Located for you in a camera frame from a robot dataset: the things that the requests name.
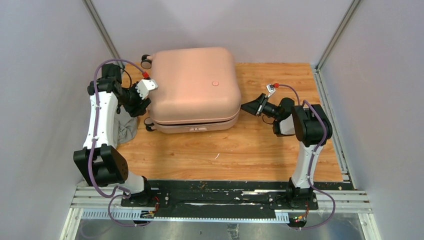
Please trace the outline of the pink suitcase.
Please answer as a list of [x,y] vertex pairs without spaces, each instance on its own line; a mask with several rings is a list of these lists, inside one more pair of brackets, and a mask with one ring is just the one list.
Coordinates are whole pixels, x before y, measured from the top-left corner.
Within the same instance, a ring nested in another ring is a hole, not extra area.
[[158,88],[148,94],[147,131],[166,134],[227,130],[241,110],[242,95],[232,53],[224,47],[163,50],[143,56]]

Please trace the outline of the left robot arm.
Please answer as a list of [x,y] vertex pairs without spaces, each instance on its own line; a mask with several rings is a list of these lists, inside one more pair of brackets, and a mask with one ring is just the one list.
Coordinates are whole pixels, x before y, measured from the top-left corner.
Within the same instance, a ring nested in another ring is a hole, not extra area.
[[104,198],[122,191],[121,198],[149,206],[155,200],[146,177],[129,170],[126,159],[116,149],[114,119],[123,108],[130,117],[142,116],[151,103],[148,95],[158,88],[144,70],[142,79],[130,87],[122,86],[122,67],[114,60],[101,63],[87,87],[90,100],[90,122],[81,150],[73,161],[86,183]]

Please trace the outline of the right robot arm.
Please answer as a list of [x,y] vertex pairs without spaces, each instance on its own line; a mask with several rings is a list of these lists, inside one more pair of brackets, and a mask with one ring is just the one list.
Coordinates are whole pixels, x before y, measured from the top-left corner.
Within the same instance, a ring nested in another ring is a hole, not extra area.
[[272,130],[278,137],[295,136],[299,142],[297,163],[289,178],[285,193],[274,202],[298,209],[313,198],[314,174],[318,157],[332,137],[333,129],[320,104],[304,107],[284,97],[279,105],[272,104],[262,93],[255,100],[243,103],[240,108],[254,116],[265,115],[273,119]]

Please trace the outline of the grey cloth garment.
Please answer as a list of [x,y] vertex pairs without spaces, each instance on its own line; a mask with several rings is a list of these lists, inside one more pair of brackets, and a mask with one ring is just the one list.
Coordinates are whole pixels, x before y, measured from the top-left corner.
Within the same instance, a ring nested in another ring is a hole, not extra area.
[[143,190],[142,176],[129,170],[127,161],[116,149],[136,136],[137,126],[138,119],[127,112],[112,114],[101,109],[96,119],[95,110],[91,111],[83,148],[73,153],[73,161],[89,186],[93,186],[94,179],[98,187],[120,184],[133,192]]

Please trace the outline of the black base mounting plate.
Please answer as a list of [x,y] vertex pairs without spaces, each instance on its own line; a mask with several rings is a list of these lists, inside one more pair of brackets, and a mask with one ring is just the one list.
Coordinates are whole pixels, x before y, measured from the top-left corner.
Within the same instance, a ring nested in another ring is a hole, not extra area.
[[317,210],[316,195],[299,207],[276,204],[285,193],[286,181],[150,180],[150,198],[141,193],[122,199],[123,207],[152,208],[159,217],[272,219],[276,210]]

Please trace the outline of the aluminium frame rails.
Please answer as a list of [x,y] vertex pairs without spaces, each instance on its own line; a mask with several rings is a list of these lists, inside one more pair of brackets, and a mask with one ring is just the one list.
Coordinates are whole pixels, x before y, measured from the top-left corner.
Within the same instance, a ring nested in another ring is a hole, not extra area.
[[140,197],[119,195],[105,198],[90,187],[79,187],[73,197],[62,233],[73,240],[81,220],[141,222],[268,223],[297,227],[313,213],[322,217],[316,228],[325,227],[336,214],[355,214],[367,240],[381,238],[364,191],[329,190],[314,192],[310,200],[289,204],[282,190],[244,191],[241,189],[183,191],[154,189],[153,199],[142,204]]

